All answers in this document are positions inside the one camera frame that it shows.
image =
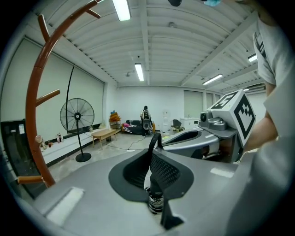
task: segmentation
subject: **shoe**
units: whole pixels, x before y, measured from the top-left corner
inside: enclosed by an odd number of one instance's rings
[[[148,199],[148,208],[153,214],[162,213],[163,211],[163,204],[164,204],[164,198],[162,197],[153,197],[151,195],[150,187],[146,187],[144,190],[147,191],[149,195]]]

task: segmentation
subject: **fan stand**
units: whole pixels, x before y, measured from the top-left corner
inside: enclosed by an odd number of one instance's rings
[[[83,153],[82,147],[81,147],[81,140],[80,140],[80,135],[79,135],[79,125],[78,122],[81,119],[81,114],[76,112],[75,113],[75,120],[76,120],[76,125],[77,125],[77,134],[78,134],[78,140],[79,140],[79,145],[80,145],[80,150],[81,153],[79,155],[76,156],[76,161],[77,162],[85,162],[88,161],[91,158],[91,154],[90,153]]]

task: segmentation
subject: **fan base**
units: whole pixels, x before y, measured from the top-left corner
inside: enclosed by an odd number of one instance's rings
[[[88,161],[91,158],[90,153],[80,153],[79,155],[76,156],[76,161],[77,162],[85,162]]]

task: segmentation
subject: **ceiling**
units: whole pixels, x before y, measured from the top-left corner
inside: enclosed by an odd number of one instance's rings
[[[88,0],[45,0],[34,9],[56,29]],[[65,32],[66,38],[118,86],[184,86],[227,92],[258,84],[252,35],[257,15],[248,6],[221,3],[208,7],[199,0],[183,0],[173,7],[168,0],[128,0],[131,20],[120,22],[112,0],[83,14]],[[135,63],[141,63],[140,82]],[[223,78],[204,86],[217,74]]]

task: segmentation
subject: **fluorescent light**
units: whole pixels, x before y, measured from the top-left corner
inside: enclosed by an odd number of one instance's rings
[[[250,62],[257,60],[257,55],[256,54],[253,54],[252,56],[248,57],[248,60]]]
[[[204,85],[209,84],[209,83],[213,82],[214,80],[221,78],[222,76],[223,76],[222,74],[219,74],[219,75],[213,77],[212,79],[209,79],[208,81],[204,82],[203,84]]]
[[[114,3],[119,21],[130,20],[130,11],[127,0],[112,0]]]
[[[143,81],[143,72],[142,72],[142,65],[140,63],[135,63],[135,69],[140,81]]]

